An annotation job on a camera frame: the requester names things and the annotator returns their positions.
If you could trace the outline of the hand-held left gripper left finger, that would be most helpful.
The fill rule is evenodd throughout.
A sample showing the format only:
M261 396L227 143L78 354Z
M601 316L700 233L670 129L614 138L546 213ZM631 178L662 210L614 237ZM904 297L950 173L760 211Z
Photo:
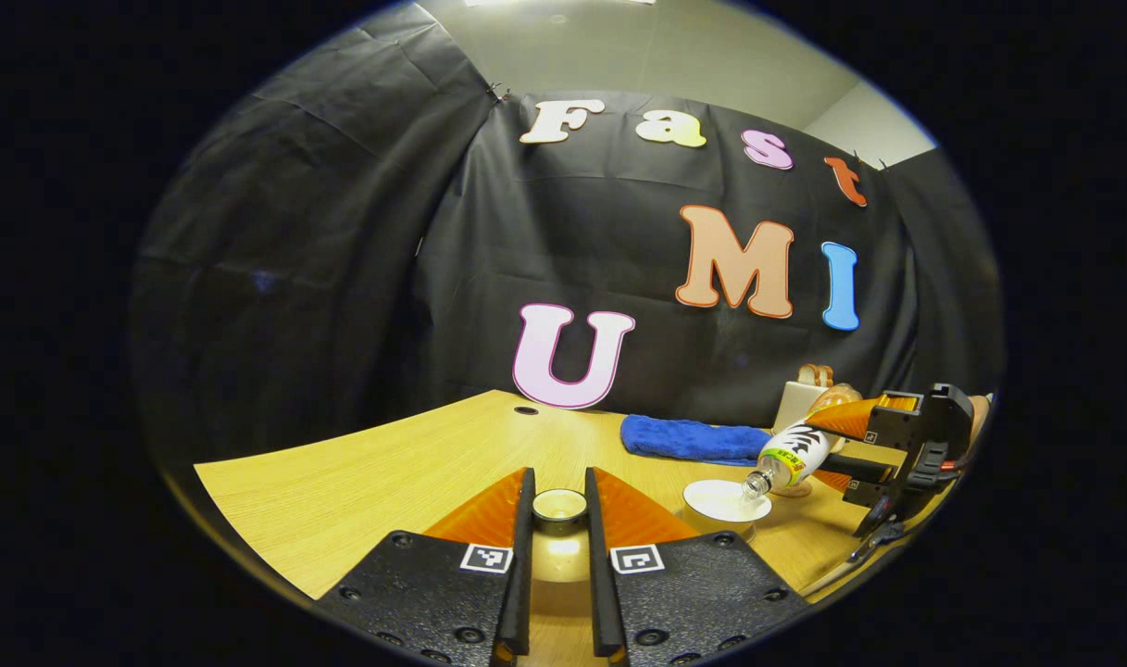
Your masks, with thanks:
M421 532L394 530L316 602L326 619L424 666L513 666L530 651L533 469Z

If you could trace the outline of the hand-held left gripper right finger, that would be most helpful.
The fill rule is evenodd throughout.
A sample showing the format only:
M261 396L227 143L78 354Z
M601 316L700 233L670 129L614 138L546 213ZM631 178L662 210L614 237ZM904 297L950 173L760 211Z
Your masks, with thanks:
M808 612L740 533L698 533L596 466L584 497L594 651L613 666L708 666Z

